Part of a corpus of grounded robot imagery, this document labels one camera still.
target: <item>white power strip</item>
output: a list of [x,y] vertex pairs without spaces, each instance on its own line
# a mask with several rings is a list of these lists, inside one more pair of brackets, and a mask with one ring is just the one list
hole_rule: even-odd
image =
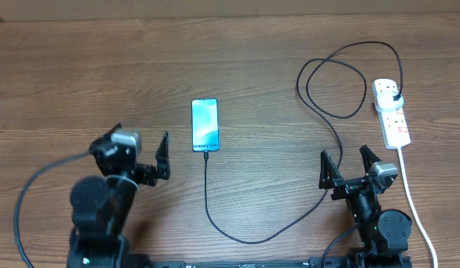
[[433,258],[434,268],[438,268],[437,254],[432,245],[432,241],[422,226],[421,220],[418,218],[415,210],[412,196],[410,195],[409,183],[407,182],[406,168],[403,163],[402,147],[410,143],[409,130],[407,129],[406,117],[403,114],[401,100],[393,100],[390,98],[397,90],[396,82],[389,79],[378,79],[372,83],[372,92],[374,93],[374,105],[376,106],[377,114],[379,115],[380,129],[384,138],[384,144],[387,149],[397,149],[400,160],[400,171],[402,173],[403,186],[406,191],[407,200],[409,201],[410,209],[414,214],[415,222],[421,230],[422,235],[430,248]]

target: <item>smartphone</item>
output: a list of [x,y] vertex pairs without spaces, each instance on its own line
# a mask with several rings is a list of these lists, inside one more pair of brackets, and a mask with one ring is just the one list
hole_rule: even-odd
[[217,99],[192,101],[192,149],[194,152],[220,149]]

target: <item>black cable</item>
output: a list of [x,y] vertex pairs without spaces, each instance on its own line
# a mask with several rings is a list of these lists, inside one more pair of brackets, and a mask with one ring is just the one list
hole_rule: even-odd
[[354,230],[358,229],[361,225],[362,223],[356,223],[355,226],[352,226],[349,230],[347,230],[346,232],[343,232],[340,236],[336,237],[336,239],[334,239],[333,242],[329,244],[329,246],[325,250],[325,253],[321,257],[321,267],[320,268],[325,268],[325,259],[326,259],[326,256],[328,256],[328,253],[331,250],[331,248],[334,245],[336,245],[336,243],[338,243],[341,239],[343,239],[344,237],[347,237],[352,232],[354,232]]
[[80,153],[75,156],[69,156],[65,159],[61,159],[55,161],[45,167],[40,168],[33,176],[27,181],[25,186],[23,187],[22,191],[20,192],[19,198],[16,201],[15,211],[13,212],[13,231],[15,232],[15,242],[16,246],[19,249],[19,253],[22,256],[23,261],[27,264],[29,268],[33,268],[33,264],[31,264],[30,259],[28,258],[25,250],[23,249],[22,241],[20,240],[20,228],[19,228],[19,215],[20,215],[20,206],[22,205],[23,197],[25,196],[25,192],[31,186],[31,183],[38,178],[40,175],[43,175],[45,172],[49,171],[50,169],[57,168],[61,165],[67,164],[69,162],[76,161],[88,155],[88,152]]
[[[365,77],[364,75],[362,74],[361,71],[359,71],[356,67],[350,65],[350,64],[347,64],[347,63],[344,63],[342,61],[339,61],[339,60],[332,60],[331,58],[334,57],[338,52],[340,52],[341,50],[345,49],[345,48],[348,48],[348,47],[351,47],[353,45],[361,45],[361,44],[381,44],[381,45],[385,45],[387,47],[389,47],[390,49],[392,49],[392,51],[394,52],[396,58],[397,58],[397,63],[399,64],[399,70],[400,70],[400,90],[399,90],[399,94],[395,95],[394,96],[394,100],[398,100],[400,98],[400,96],[402,95],[402,84],[403,84],[403,72],[402,72],[402,63],[400,62],[400,58],[399,58],[399,54],[396,52],[396,50],[391,46],[389,45],[388,43],[385,43],[385,42],[380,42],[380,41],[364,41],[364,42],[355,42],[355,43],[352,43],[352,44],[349,44],[349,45],[345,45],[343,46],[342,48],[334,51],[331,55],[329,55],[328,57],[326,57],[325,59],[322,59],[322,58],[315,58],[315,59],[311,59],[311,60],[308,60],[304,65],[303,67],[301,68],[301,71],[299,72],[298,74],[298,78],[296,79],[296,92],[298,93],[298,96],[299,98],[301,99],[301,101],[308,107],[310,108],[311,110],[313,110],[313,112],[315,112],[317,115],[319,115],[325,122],[326,124],[328,124],[328,126],[331,128],[331,130],[333,131],[334,133],[334,136],[336,137],[336,141],[337,141],[337,144],[338,144],[338,147],[339,147],[339,161],[337,163],[337,167],[339,168],[339,166],[341,165],[341,161],[342,161],[342,155],[343,155],[343,148],[342,148],[342,142],[341,142],[341,139],[339,138],[339,135],[337,134],[337,131],[334,129],[333,125],[323,116],[322,113],[318,112],[321,111],[323,112],[324,114],[326,115],[329,115],[331,117],[334,117],[334,118],[339,118],[339,119],[347,119],[347,118],[351,118],[353,117],[354,115],[357,114],[357,112],[359,112],[359,110],[361,109],[362,105],[364,104],[364,100],[365,100],[365,96],[367,95],[367,81],[365,80]],[[306,66],[308,64],[310,64],[311,62],[313,61],[321,61],[321,63],[319,65],[317,65],[317,67],[314,68],[313,72],[311,73],[311,75],[308,77],[307,79],[307,82],[306,82],[306,95],[308,96],[308,98],[310,99],[311,103],[316,107],[313,108],[312,106],[310,106],[310,104],[304,100],[304,98],[301,96],[301,93],[299,91],[299,80],[301,78],[301,74],[303,73],[304,69],[306,68]],[[360,75],[360,77],[362,78],[362,80],[364,81],[364,94],[362,96],[362,100],[361,100],[361,103],[360,105],[357,107],[357,109],[352,112],[350,115],[334,115],[330,112],[327,112],[325,111],[323,108],[319,107],[316,102],[311,98],[310,96],[310,80],[311,78],[313,77],[313,75],[316,73],[316,71],[326,62],[332,62],[332,63],[338,63],[340,65],[343,65],[343,66],[346,66],[346,67],[349,67],[351,69],[353,69],[357,74]],[[284,227],[283,229],[281,229],[280,231],[276,232],[274,235],[268,237],[267,239],[263,239],[263,240],[260,240],[260,241],[254,241],[254,242],[248,242],[248,241],[243,241],[243,240],[240,240],[240,239],[237,239],[235,237],[232,237],[231,235],[229,234],[226,234],[224,231],[222,231],[220,228],[218,228],[218,226],[214,223],[214,221],[211,219],[210,217],[210,214],[208,213],[208,206],[207,206],[207,161],[208,161],[208,152],[204,152],[204,160],[205,160],[205,170],[204,170],[204,195],[205,195],[205,212],[207,213],[207,218],[208,220],[210,220],[210,223],[211,225],[217,230],[220,232],[220,234],[222,235],[225,235],[227,238],[230,238],[232,239],[233,241],[237,241],[239,243],[244,243],[244,244],[259,244],[259,243],[265,243],[275,237],[277,237],[280,233],[286,231],[288,228],[294,226],[296,223],[300,222],[301,220],[303,220],[307,215],[309,215],[311,212],[313,212],[318,206],[319,204],[321,204],[322,200],[326,197],[326,194],[328,194],[328,190],[325,191],[325,193],[322,195],[321,199],[308,211],[306,212],[305,214],[303,214],[300,218],[298,218],[297,220],[295,220],[294,222],[292,222],[291,224],[289,224],[288,226]]]

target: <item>blue screen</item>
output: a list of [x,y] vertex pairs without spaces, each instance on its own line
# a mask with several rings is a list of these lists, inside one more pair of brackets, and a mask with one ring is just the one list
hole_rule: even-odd
[[216,99],[192,101],[192,148],[197,152],[220,149]]

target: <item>wooden table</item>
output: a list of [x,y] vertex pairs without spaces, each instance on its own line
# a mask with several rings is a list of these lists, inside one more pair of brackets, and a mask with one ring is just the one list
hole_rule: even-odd
[[[226,232],[260,240],[312,207],[319,190],[319,153],[339,151],[328,126],[296,97],[303,64],[351,42],[389,42],[404,70],[404,107],[412,144],[404,149],[418,213],[441,267],[460,267],[460,13],[287,16],[239,19],[157,19],[0,23],[0,267],[23,267],[13,239],[17,195],[40,166],[86,150],[122,122],[143,135],[141,162],[170,132],[172,176],[142,187],[125,235],[153,260],[305,259],[353,225],[343,201],[329,197],[308,218],[268,243],[235,243],[212,228],[203,207],[203,159],[191,150],[191,100],[218,98],[221,150],[211,153],[209,209]],[[330,121],[345,146],[341,172],[362,175],[358,152],[385,150],[370,83],[399,81],[397,62],[381,45],[361,45],[339,60],[359,68],[367,101],[351,119]],[[362,97],[361,78],[328,63],[311,82],[315,100],[344,115]],[[23,244],[37,267],[63,267],[72,227],[68,193],[93,159],[40,177],[22,206]],[[401,179],[383,208],[410,212]],[[343,255],[359,238],[337,244]],[[418,227],[409,251],[430,267]]]

